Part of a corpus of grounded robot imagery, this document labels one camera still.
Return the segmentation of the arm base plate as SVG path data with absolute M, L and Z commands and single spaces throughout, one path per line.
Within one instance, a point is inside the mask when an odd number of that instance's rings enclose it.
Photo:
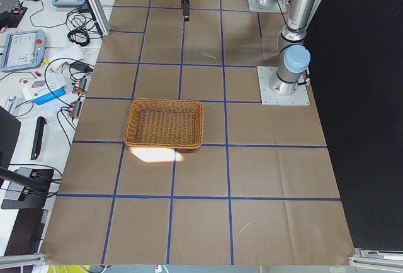
M 250 12 L 286 13 L 285 0 L 247 0 Z
M 277 67 L 257 66 L 261 104 L 265 106 L 309 106 L 309 96 L 301 75 L 295 83 L 282 82 Z

